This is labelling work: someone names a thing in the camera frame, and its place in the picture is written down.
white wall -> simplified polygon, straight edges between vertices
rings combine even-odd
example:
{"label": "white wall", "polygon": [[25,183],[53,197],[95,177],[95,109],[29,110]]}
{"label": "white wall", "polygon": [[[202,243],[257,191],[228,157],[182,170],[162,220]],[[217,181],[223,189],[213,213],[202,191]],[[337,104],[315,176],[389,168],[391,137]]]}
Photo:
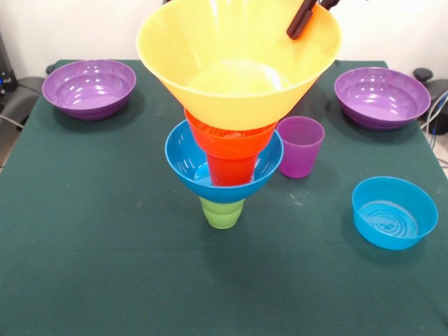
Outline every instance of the white wall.
{"label": "white wall", "polygon": [[[136,59],[135,38],[162,0],[0,0],[0,32],[17,77],[58,59]],[[340,0],[341,60],[386,60],[448,78],[448,0]]]}

cup rim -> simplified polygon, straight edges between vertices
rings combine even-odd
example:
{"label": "cup rim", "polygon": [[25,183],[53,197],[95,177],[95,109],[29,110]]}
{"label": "cup rim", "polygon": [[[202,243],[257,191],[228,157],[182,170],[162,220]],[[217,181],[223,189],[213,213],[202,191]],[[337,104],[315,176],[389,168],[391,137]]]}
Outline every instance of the cup rim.
{"label": "cup rim", "polygon": [[[280,126],[282,124],[287,123],[288,121],[292,121],[292,120],[308,120],[308,121],[311,121],[313,124],[315,124],[315,126],[317,126],[322,131],[321,137],[319,138],[318,141],[314,141],[313,143],[309,143],[307,145],[298,145],[296,143],[293,143],[293,142],[285,140],[282,137],[282,135],[281,135]],[[305,117],[304,115],[294,115],[294,116],[287,117],[287,118],[284,118],[284,119],[280,120],[279,123],[277,124],[276,130],[279,133],[279,136],[281,137],[281,140],[283,142],[285,142],[288,145],[291,145],[291,146],[294,146],[294,147],[299,147],[299,148],[306,148],[306,147],[315,146],[317,144],[322,143],[322,141],[325,139],[325,128],[323,128],[322,124],[319,121],[317,121],[317,120],[315,120],[313,118],[310,118],[310,117]]]}

green cup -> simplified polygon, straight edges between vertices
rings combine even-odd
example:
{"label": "green cup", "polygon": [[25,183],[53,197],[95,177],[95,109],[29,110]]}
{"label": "green cup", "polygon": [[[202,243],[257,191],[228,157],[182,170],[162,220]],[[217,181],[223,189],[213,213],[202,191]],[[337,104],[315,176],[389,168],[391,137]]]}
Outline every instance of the green cup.
{"label": "green cup", "polygon": [[205,218],[216,229],[228,229],[235,225],[243,211],[244,200],[235,203],[215,203],[199,197]]}

black cable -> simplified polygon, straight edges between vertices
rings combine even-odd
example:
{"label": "black cable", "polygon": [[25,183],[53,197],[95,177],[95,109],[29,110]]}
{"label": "black cable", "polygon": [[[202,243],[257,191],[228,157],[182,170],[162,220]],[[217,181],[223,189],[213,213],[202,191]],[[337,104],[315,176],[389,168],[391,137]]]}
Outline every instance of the black cable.
{"label": "black cable", "polygon": [[23,84],[20,84],[20,83],[18,83],[17,85],[18,85],[18,86],[21,86],[22,88],[28,89],[28,90],[30,90],[30,91],[32,91],[32,92],[35,92],[35,93],[37,93],[38,95],[42,95],[38,90],[35,90],[35,89],[33,89],[32,87],[29,87],[29,86],[26,86],[26,85],[23,85]]}

bowl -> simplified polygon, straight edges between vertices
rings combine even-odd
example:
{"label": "bowl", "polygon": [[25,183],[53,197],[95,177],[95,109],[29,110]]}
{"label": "bowl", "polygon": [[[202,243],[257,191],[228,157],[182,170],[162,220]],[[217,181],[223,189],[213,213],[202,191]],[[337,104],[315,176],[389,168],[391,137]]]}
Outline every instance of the bowl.
{"label": "bowl", "polygon": [[187,120],[179,123],[165,142],[165,156],[182,182],[199,197],[229,204],[256,193],[269,181],[283,157],[283,143],[277,131],[260,152],[250,183],[220,187],[211,184],[206,153],[196,144]]}
{"label": "bowl", "polygon": [[271,125],[334,62],[341,30],[319,4],[297,40],[286,33],[302,0],[182,0],[154,10],[140,60],[201,122],[222,130]]}
{"label": "bowl", "polygon": [[357,68],[335,82],[342,110],[369,130],[394,130],[416,120],[431,105],[431,96],[418,80],[379,67]]}
{"label": "bowl", "polygon": [[137,78],[118,61],[93,59],[69,63],[44,80],[43,96],[68,116],[101,120],[112,116],[129,100]]}
{"label": "bowl", "polygon": [[356,186],[351,200],[356,229],[383,249],[408,249],[437,225],[438,210],[431,197],[401,178],[368,178]]}

